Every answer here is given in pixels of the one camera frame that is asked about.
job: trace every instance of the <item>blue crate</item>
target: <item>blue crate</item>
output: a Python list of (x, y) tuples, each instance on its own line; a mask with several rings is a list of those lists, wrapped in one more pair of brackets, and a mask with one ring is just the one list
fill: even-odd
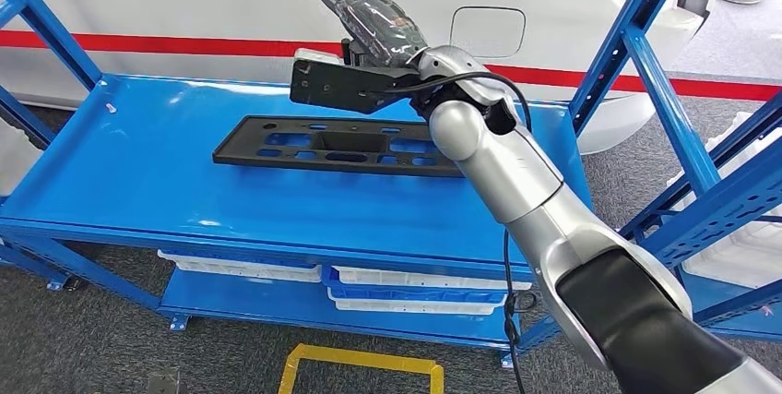
[(419, 286), (353, 285), (339, 281), (339, 271), (323, 266), (321, 282), (337, 299), (416, 300), (464, 304), (501, 304), (506, 290), (464, 290)]

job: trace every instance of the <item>red stripe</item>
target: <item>red stripe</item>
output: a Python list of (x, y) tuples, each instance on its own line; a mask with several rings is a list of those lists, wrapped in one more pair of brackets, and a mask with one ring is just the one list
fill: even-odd
[[(526, 68), (517, 66), (486, 65), (491, 71), (502, 74), (514, 82), (555, 87), (574, 87), (581, 85), (585, 73), (560, 71), (556, 69)], [(757, 83), (718, 82), (713, 80), (691, 80), (672, 78), (670, 83), (682, 96), (711, 97), (717, 99), (737, 99), (744, 101), (768, 101), (782, 86)], [(638, 76), (619, 76), (613, 83), (614, 90), (646, 92)]]
[[(253, 55), (262, 57), (293, 57), (299, 48), (339, 54), (341, 45), (336, 42), (259, 41), (246, 39), (211, 39), (192, 37), (122, 36), (116, 34), (74, 34), (77, 42), (88, 51), (119, 53)], [(32, 31), (0, 30), (0, 47), (46, 48), (40, 37)], [(578, 87), (584, 74), (578, 71), (529, 68), (519, 66), (489, 65), (491, 71), (502, 74), (519, 83)], [(717, 82), (673, 78), (673, 88), (682, 96), (767, 101), (782, 87), (770, 84)], [(636, 76), (619, 76), (613, 88), (622, 91), (644, 92), (641, 79)]]

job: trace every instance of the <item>black cable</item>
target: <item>black cable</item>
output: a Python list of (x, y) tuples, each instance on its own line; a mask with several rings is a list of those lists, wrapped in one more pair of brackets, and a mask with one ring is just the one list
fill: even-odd
[(532, 132), (532, 117), (529, 115), (529, 105), (527, 104), (527, 99), (524, 98), (524, 94), (522, 94), (521, 90), (513, 83), (513, 80), (490, 71), (473, 71), (471, 73), (456, 74), (447, 78), (438, 78), (437, 80), (413, 85), (412, 87), (394, 88), (383, 92), (394, 94), (418, 92), (421, 90), (428, 90), (429, 88), (442, 87), (443, 85), (448, 85), (459, 80), (467, 80), (468, 78), (492, 78), (507, 85), (508, 88), (514, 92), (516, 97), (518, 97), (518, 101), (521, 103), (521, 109), (524, 112), (524, 124), (527, 127), (527, 131), (530, 133)]
[(515, 346), (520, 342), (521, 336), (515, 327), (513, 314), (515, 312), (515, 293), (513, 291), (513, 279), (511, 278), (511, 260), (508, 253), (508, 230), (503, 234), (503, 257), (505, 260), (505, 282), (508, 284), (508, 298), (505, 300), (505, 335), (508, 336), (508, 344), (511, 349), (511, 362), (513, 363), (515, 382), (518, 392), (525, 394), (524, 385), (521, 382), (521, 374), (518, 372), (518, 356), (515, 355)]

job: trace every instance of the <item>blue metal shelf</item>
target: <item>blue metal shelf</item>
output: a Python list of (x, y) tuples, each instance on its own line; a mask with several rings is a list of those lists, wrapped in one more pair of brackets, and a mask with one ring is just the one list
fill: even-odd
[[(588, 203), (575, 135), (627, 60), (634, 61), (685, 176), (641, 211), (622, 235), (676, 268), (782, 197), (782, 140), (727, 179), (718, 180), (716, 173), (716, 166), (779, 125), (782, 94), (706, 153), (644, 35), (664, 1), (627, 0), (572, 102), (533, 103), (531, 112), (536, 140)], [(212, 150), (247, 114), (366, 116), (290, 103), (280, 85), (103, 74), (41, 0), (0, 4), (0, 24), (15, 15), (39, 32), (90, 93), (52, 141), (45, 126), (0, 89), (6, 110), (41, 143), (52, 141), (18, 189), (5, 201), (0, 197), (5, 239), (166, 316), (173, 329), (184, 328), (191, 315), (217, 316), (506, 349), (500, 311), (478, 317), (437, 315), (436, 321), (409, 313), (339, 312), (322, 285), (179, 270), (158, 298), (53, 240), (485, 279), (504, 276), (503, 230), (463, 179), (211, 161)], [(373, 118), (418, 119), (405, 103)], [(672, 212), (671, 205), (691, 189), (698, 199), (681, 213)], [(658, 229), (647, 234), (652, 228)], [(20, 253), (8, 248), (0, 258), (28, 257), (8, 251)], [(515, 280), (529, 280), (526, 261), (516, 248), (512, 251)], [(702, 308), (696, 320), (715, 332), (782, 337), (779, 322), (757, 313), (780, 301), (782, 282), (747, 291), (693, 276), (682, 279)], [(525, 332), (523, 351), (557, 332), (554, 322), (544, 318)]]

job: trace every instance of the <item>white box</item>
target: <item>white box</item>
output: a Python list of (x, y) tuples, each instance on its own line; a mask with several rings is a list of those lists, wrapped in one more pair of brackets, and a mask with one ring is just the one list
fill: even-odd
[(331, 295), (337, 309), (342, 311), (377, 311), (388, 313), (425, 313), (425, 314), (469, 314), (487, 316), (494, 308), (505, 303), (505, 296), (499, 304), (474, 304), (460, 302), (431, 302), (424, 300), (380, 300), (380, 299), (340, 299)]
[(256, 277), (278, 281), (320, 282), (320, 265), (311, 269), (267, 265), (264, 263), (242, 262), (224, 258), (207, 258), (196, 256), (180, 256), (166, 254), (158, 250), (158, 256), (176, 262), (182, 271), (211, 272), (213, 274), (229, 274), (232, 276)]
[[(339, 271), (339, 281), (356, 285), (384, 286), (427, 286), (433, 288), (463, 288), (468, 290), (502, 290), (507, 288), (505, 281), (470, 279), (466, 277), (441, 276), (437, 274), (419, 274), (415, 272), (386, 271), (383, 269), (362, 269), (334, 267)], [(515, 281), (515, 290), (528, 290), (532, 283)]]
[(24, 131), (0, 119), (0, 196), (14, 191), (41, 153)]
[[(724, 133), (708, 139), (706, 149), (713, 149), (750, 116), (750, 113), (737, 113), (732, 125)], [(755, 140), (719, 169), (720, 177), (727, 177), (780, 136), (782, 128), (777, 128), (763, 139)], [(681, 173), (670, 179), (668, 185), (672, 185), (680, 176)], [(681, 211), (694, 200), (694, 194), (691, 192), (672, 209)], [(782, 207), (776, 207), (765, 215), (782, 216)], [(778, 281), (782, 279), (782, 224), (751, 221), (685, 260), (682, 266), (685, 271), (696, 276), (749, 288), (758, 288)]]

